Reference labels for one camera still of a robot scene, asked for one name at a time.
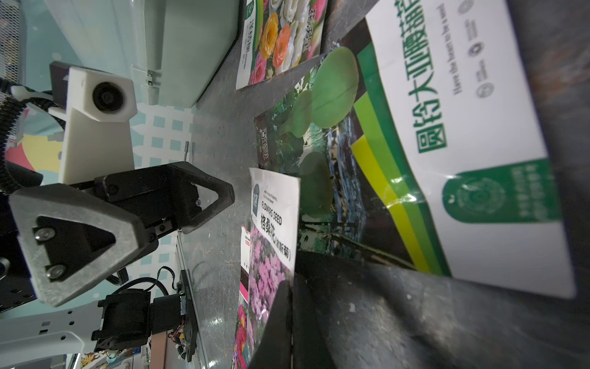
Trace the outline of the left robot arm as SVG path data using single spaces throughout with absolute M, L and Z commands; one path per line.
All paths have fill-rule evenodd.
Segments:
M 135 348 L 169 331 L 193 338 L 187 272 L 168 292 L 156 278 L 130 280 L 126 268 L 232 205 L 232 185 L 186 161 L 54 185 L 40 179 L 2 178 L 1 309 L 41 301 L 54 311 L 1 322 L 1 365 Z

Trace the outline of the multicolour ranunculus seed packet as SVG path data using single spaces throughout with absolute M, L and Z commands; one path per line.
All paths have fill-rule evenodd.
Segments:
M 256 85 L 321 53 L 328 0 L 247 0 L 236 89 Z

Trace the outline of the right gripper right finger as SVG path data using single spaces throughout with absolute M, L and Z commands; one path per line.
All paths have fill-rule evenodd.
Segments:
M 339 368 L 587 368 L 589 291 L 571 300 L 301 252 Z

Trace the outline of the purple flower seed packet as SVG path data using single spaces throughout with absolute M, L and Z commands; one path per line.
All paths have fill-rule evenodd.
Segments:
M 261 344 L 279 285 L 292 281 L 297 254 L 301 180 L 251 168 L 247 347 Z

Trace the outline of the green gourd seed packet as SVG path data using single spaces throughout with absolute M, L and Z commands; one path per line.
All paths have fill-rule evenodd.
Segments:
M 380 1 L 254 127 L 302 248 L 576 296 L 506 2 Z

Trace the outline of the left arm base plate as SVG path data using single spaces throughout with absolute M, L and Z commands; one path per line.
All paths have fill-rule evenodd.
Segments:
M 184 316 L 183 333 L 186 342 L 186 361 L 191 363 L 197 349 L 198 320 L 186 270 L 180 271 L 179 295 L 181 295 L 181 314 Z

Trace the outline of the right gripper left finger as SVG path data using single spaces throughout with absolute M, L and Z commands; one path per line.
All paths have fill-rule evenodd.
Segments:
M 307 281 L 282 281 L 249 368 L 331 368 Z

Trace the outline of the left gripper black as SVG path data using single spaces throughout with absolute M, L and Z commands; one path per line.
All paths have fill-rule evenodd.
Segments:
M 55 308 L 120 281 L 161 238 L 194 232 L 234 201 L 231 184 L 186 161 L 69 185 L 2 167 L 1 309 Z

